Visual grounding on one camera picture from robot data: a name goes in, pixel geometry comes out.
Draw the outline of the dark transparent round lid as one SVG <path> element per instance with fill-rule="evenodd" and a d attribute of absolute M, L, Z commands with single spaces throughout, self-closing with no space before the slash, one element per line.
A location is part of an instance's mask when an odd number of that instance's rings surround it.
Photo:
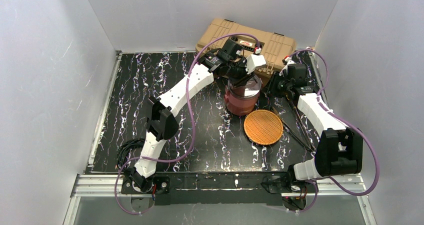
<path fill-rule="evenodd" d="M 227 88 L 231 95 L 237 99 L 248 100 L 257 97 L 260 94 L 262 88 L 262 81 L 257 76 L 254 75 L 248 79 L 243 85 L 235 85 L 229 81 L 227 83 Z"/>

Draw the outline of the tan plastic toolbox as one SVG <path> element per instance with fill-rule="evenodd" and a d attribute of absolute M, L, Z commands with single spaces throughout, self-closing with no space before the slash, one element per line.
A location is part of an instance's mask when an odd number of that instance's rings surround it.
<path fill-rule="evenodd" d="M 263 86 L 271 79 L 273 72 L 281 71 L 284 67 L 283 59 L 291 55 L 297 46 L 293 38 L 285 35 L 251 28 L 227 19 L 215 18 L 198 40 L 195 51 L 199 52 L 206 44 L 216 38 L 234 33 L 239 34 L 233 40 L 243 47 L 245 57 L 253 54 L 256 47 L 256 40 L 246 36 L 246 34 L 251 34 L 259 40 L 260 54 L 264 56 L 266 66 L 256 69 L 255 74 L 261 79 Z"/>

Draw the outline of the red steel lunch bowl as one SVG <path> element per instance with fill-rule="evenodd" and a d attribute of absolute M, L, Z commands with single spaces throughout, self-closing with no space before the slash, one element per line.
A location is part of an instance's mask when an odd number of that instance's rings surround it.
<path fill-rule="evenodd" d="M 251 113 L 259 99 L 260 92 L 246 87 L 225 88 L 226 108 L 234 115 L 245 116 Z"/>

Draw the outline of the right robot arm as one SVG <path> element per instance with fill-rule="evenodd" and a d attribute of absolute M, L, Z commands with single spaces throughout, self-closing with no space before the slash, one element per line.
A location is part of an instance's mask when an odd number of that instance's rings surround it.
<path fill-rule="evenodd" d="M 267 93 L 291 101 L 320 136 L 314 157 L 293 165 L 290 172 L 298 181 L 360 173 L 363 138 L 330 114 L 328 106 L 317 89 L 308 84 L 306 76 L 306 65 L 293 63 L 282 72 L 275 71 L 268 83 Z"/>

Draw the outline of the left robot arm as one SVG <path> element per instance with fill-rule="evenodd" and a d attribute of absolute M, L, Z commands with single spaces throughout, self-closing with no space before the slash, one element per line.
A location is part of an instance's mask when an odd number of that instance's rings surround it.
<path fill-rule="evenodd" d="M 147 100 L 146 135 L 127 140 L 118 150 L 116 167 L 126 178 L 130 186 L 135 186 L 141 193 L 154 194 L 159 184 L 154 181 L 158 163 L 176 163 L 185 159 L 193 150 L 190 143 L 188 150 L 181 156 L 164 160 L 160 153 L 169 139 L 179 130 L 177 115 L 184 106 L 188 107 L 192 123 L 192 140 L 196 129 L 193 118 L 191 99 L 203 88 L 214 82 L 216 77 L 227 77 L 237 87 L 245 85 L 254 76 L 257 66 L 265 61 L 256 46 L 253 54 L 245 56 L 245 49 L 231 37 L 221 48 L 209 49 L 206 45 L 191 63 L 188 74 L 169 91 Z"/>

